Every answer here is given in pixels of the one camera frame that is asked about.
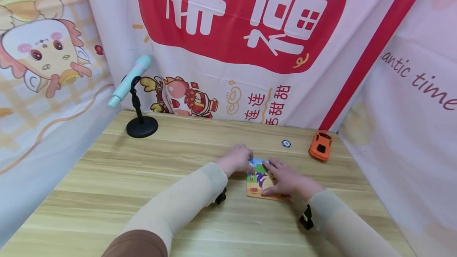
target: microphone stand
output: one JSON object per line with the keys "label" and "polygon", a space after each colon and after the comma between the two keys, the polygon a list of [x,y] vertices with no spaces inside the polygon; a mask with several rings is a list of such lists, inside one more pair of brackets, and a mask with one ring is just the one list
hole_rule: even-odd
{"label": "microphone stand", "polygon": [[141,80],[141,77],[135,77],[130,85],[130,94],[132,94],[132,104],[136,111],[136,118],[132,119],[127,124],[127,134],[133,138],[144,138],[154,134],[159,128],[159,123],[154,117],[143,116],[141,113],[141,103],[138,95],[136,95],[136,84]]}

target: hand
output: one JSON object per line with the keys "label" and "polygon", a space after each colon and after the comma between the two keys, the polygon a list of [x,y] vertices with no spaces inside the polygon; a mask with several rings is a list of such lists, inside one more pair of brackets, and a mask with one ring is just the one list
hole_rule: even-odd
{"label": "hand", "polygon": [[217,160],[216,163],[229,177],[234,172],[251,172],[255,173],[254,168],[250,165],[249,159],[253,158],[253,151],[244,144],[232,146],[224,157]]}
{"label": "hand", "polygon": [[288,164],[271,158],[270,163],[263,161],[263,165],[277,179],[276,185],[266,188],[262,195],[270,196],[274,194],[293,194],[299,192],[304,200],[310,199],[319,191],[325,188],[308,176],[302,176],[292,169]]}

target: round stand base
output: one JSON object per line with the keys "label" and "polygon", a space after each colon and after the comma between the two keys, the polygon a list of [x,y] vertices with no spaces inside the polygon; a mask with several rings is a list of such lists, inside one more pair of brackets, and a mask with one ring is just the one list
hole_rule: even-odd
{"label": "round stand base", "polygon": [[140,124],[139,118],[136,117],[132,119],[127,124],[127,134],[133,138],[144,138],[154,134],[159,128],[159,123],[157,120],[150,117],[144,116],[144,124]]}

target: light blue microphone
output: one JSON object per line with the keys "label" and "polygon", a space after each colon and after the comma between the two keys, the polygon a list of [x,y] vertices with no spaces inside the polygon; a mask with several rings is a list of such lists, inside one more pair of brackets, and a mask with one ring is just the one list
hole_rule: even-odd
{"label": "light blue microphone", "polygon": [[111,108],[116,107],[126,97],[126,95],[130,92],[132,80],[135,77],[142,76],[150,65],[151,57],[148,55],[142,55],[136,60],[132,70],[129,71],[127,76],[124,77],[120,85],[113,92],[111,100],[108,103]]}

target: white wall fabric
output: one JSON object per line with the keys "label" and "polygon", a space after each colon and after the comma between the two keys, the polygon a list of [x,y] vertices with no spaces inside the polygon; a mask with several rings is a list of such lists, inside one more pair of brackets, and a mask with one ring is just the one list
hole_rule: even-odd
{"label": "white wall fabric", "polygon": [[457,0],[417,0],[340,136],[419,257],[457,252]]}
{"label": "white wall fabric", "polygon": [[387,43],[372,38],[394,0],[90,2],[115,85],[154,57],[137,86],[144,112],[319,128],[370,41]]}
{"label": "white wall fabric", "polygon": [[0,248],[120,110],[88,0],[0,0]]}

